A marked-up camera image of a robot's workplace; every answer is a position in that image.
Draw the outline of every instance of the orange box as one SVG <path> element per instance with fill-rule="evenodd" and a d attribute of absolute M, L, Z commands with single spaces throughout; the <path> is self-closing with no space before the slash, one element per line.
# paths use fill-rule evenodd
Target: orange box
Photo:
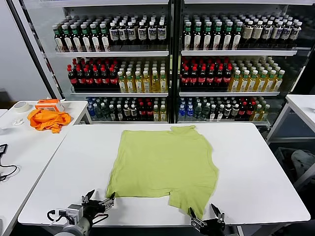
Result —
<path fill-rule="evenodd" d="M 63 112 L 64 107 L 58 99 L 43 99 L 39 100 L 35 105 L 36 109 L 48 111 Z"/>

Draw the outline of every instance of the white wall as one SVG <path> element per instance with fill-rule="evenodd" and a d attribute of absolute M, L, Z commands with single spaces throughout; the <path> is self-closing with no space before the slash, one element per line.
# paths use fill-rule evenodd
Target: white wall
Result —
<path fill-rule="evenodd" d="M 0 101 L 46 98 L 49 92 L 5 0 L 0 0 L 0 22 Z"/>

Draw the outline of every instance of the table leg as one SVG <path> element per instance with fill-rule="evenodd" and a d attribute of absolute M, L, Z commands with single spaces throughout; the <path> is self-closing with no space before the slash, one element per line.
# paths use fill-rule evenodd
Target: table leg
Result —
<path fill-rule="evenodd" d="M 282 122 L 285 120 L 285 118 L 289 114 L 290 110 L 291 110 L 291 108 L 289 106 L 289 103 L 286 102 L 284 108 L 282 109 L 280 115 L 278 116 L 276 122 L 272 126 L 272 129 L 270 130 L 270 132 L 269 132 L 269 134 L 267 136 L 266 142 L 267 142 L 268 145 L 272 142 L 273 135 L 277 133 L 277 131 L 279 130 L 279 128 L 282 125 Z"/>

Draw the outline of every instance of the cable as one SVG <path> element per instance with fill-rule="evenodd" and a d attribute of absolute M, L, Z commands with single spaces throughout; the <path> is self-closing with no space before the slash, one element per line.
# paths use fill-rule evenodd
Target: cable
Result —
<path fill-rule="evenodd" d="M 18 167 L 16 165 L 8 165 L 8 166 L 3 166 L 1 164 L 1 158 L 2 158 L 2 154 L 0 155 L 0 166 L 3 167 L 3 168 L 8 168 L 8 167 L 14 167 L 14 171 L 12 171 L 11 173 L 7 174 L 7 175 L 3 175 L 3 176 L 0 176 L 0 181 L 4 181 L 8 176 L 10 176 L 11 174 L 13 174 L 17 169 Z"/>

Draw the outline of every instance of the bottle label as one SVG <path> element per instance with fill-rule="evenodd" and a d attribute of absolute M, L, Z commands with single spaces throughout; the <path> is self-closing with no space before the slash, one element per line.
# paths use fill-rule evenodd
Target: bottle label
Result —
<path fill-rule="evenodd" d="M 119 119 L 119 121 L 123 121 L 123 114 L 118 113 L 117 115 L 118 115 L 118 119 Z"/>
<path fill-rule="evenodd" d="M 154 121 L 158 121 L 158 114 L 153 114 Z"/>
<path fill-rule="evenodd" d="M 233 44 L 232 44 L 232 50 L 236 50 L 238 48 L 238 44 L 240 43 L 240 39 L 241 39 L 241 36 L 239 34 L 234 36 Z"/>
<path fill-rule="evenodd" d="M 124 82 L 119 82 L 120 92 L 126 92 L 126 87 Z"/>
<path fill-rule="evenodd" d="M 277 92 L 279 87 L 280 87 L 280 85 L 281 85 L 281 83 L 282 83 L 282 80 L 277 81 L 276 84 L 275 84 L 275 87 L 274 87 L 274 89 L 272 91 L 273 92 Z"/>
<path fill-rule="evenodd" d="M 91 45 L 90 45 L 89 38 L 83 37 L 83 42 L 84 42 L 85 49 L 87 50 L 87 52 L 91 52 Z"/>
<path fill-rule="evenodd" d="M 127 40 L 128 36 L 127 36 L 127 29 L 119 29 L 119 39 L 120 40 Z"/>
<path fill-rule="evenodd" d="M 221 35 L 216 35 L 213 40 L 213 50 L 217 50 L 219 48 Z"/>
<path fill-rule="evenodd" d="M 238 86 L 238 81 L 234 81 L 233 84 L 232 84 L 231 92 L 235 92 L 237 86 Z"/>
<path fill-rule="evenodd" d="M 199 49 L 200 39 L 201 39 L 200 35 L 196 35 L 195 36 L 195 38 L 193 40 L 193 49 L 194 50 L 198 50 Z"/>
<path fill-rule="evenodd" d="M 107 37 L 102 37 L 102 42 L 103 42 L 103 45 L 104 45 L 104 50 L 106 52 L 109 52 L 109 42 L 108 42 L 108 38 Z"/>
<path fill-rule="evenodd" d="M 139 34 L 139 39 L 140 40 L 146 40 L 147 39 L 147 29 L 140 29 L 138 28 L 138 34 Z"/>
<path fill-rule="evenodd" d="M 189 50 L 189 48 L 190 48 L 190 39 L 191 39 L 190 35 L 185 35 L 185 39 L 184 39 L 184 49 L 185 50 Z"/>
<path fill-rule="evenodd" d="M 248 88 L 247 88 L 247 92 L 252 92 L 254 85 L 255 85 L 255 81 L 250 81 Z"/>
<path fill-rule="evenodd" d="M 133 92 L 132 82 L 127 82 L 128 92 Z"/>
<path fill-rule="evenodd" d="M 150 82 L 143 82 L 144 92 L 150 92 Z"/>
<path fill-rule="evenodd" d="M 112 121 L 115 121 L 115 119 L 116 119 L 115 114 L 111 113 L 110 118 L 112 119 Z"/>
<path fill-rule="evenodd" d="M 166 82 L 165 81 L 161 81 L 161 92 L 166 92 Z"/>
<path fill-rule="evenodd" d="M 211 36 L 206 35 L 203 39 L 203 50 L 208 50 L 210 45 Z"/>
<path fill-rule="evenodd" d="M 290 34 L 291 34 L 291 31 L 292 31 L 292 28 L 284 28 L 282 30 L 282 34 L 280 36 L 280 39 L 284 39 L 284 40 L 288 39 Z"/>
<path fill-rule="evenodd" d="M 252 38 L 254 39 L 259 39 L 262 33 L 262 28 L 257 28 L 255 27 L 254 30 L 252 31 Z"/>
<path fill-rule="evenodd" d="M 261 92 L 262 87 L 264 86 L 264 84 L 265 84 L 264 80 L 259 82 L 258 87 L 257 87 L 257 92 Z"/>
<path fill-rule="evenodd" d="M 81 46 L 81 43 L 80 43 L 80 39 L 77 38 L 77 37 L 74 37 L 73 41 L 74 41 L 75 47 L 77 48 L 77 51 L 78 52 L 83 52 L 82 46 Z"/>
<path fill-rule="evenodd" d="M 97 37 L 92 37 L 94 48 L 96 52 L 100 52 L 99 41 Z"/>
<path fill-rule="evenodd" d="M 69 49 L 69 52 L 73 52 L 73 45 L 71 43 L 71 39 L 66 37 L 66 38 L 64 38 L 64 40 L 65 40 L 65 43 Z"/>
<path fill-rule="evenodd" d="M 63 46 L 63 43 L 61 42 L 61 39 L 55 38 L 55 42 L 57 43 L 59 51 L 64 53 L 64 46 Z"/>
<path fill-rule="evenodd" d="M 272 84 L 273 84 L 272 80 L 268 81 L 268 83 L 266 85 L 266 88 L 265 88 L 265 92 L 270 92 L 270 88 L 271 88 Z"/>
<path fill-rule="evenodd" d="M 223 46 L 222 46 L 222 50 L 227 50 L 229 45 L 230 45 L 230 40 L 231 40 L 231 35 L 226 35 L 224 37 L 224 42 L 223 42 Z"/>
<path fill-rule="evenodd" d="M 156 28 L 148 28 L 149 32 L 149 39 L 150 40 L 156 40 L 157 38 L 157 29 Z"/>
<path fill-rule="evenodd" d="M 297 37 L 299 36 L 300 31 L 301 31 L 301 28 L 293 28 L 289 38 L 291 40 L 296 40 Z"/>
<path fill-rule="evenodd" d="M 166 121 L 166 114 L 161 114 L 161 121 Z"/>
<path fill-rule="evenodd" d="M 166 39 L 166 28 L 158 28 L 157 38 L 159 40 L 165 40 Z"/>
<path fill-rule="evenodd" d="M 272 28 L 264 27 L 261 38 L 262 39 L 269 39 L 272 32 Z"/>
<path fill-rule="evenodd" d="M 118 29 L 109 29 L 110 38 L 113 41 L 117 41 L 119 39 Z"/>
<path fill-rule="evenodd" d="M 243 81 L 240 87 L 240 92 L 244 92 L 247 85 L 247 80 Z"/>
<path fill-rule="evenodd" d="M 136 82 L 136 86 L 137 86 L 137 92 L 142 92 L 141 81 L 137 81 L 137 82 Z"/>
<path fill-rule="evenodd" d="M 127 33 L 128 33 L 128 39 L 129 40 L 136 40 L 137 36 L 136 36 L 136 29 L 127 29 Z"/>
<path fill-rule="evenodd" d="M 272 38 L 272 39 L 278 39 L 278 38 L 280 38 L 280 35 L 281 35 L 281 33 L 282 33 L 282 30 L 283 30 L 283 28 L 274 27 L 274 30 L 272 31 L 272 34 L 271 34 L 271 38 Z"/>

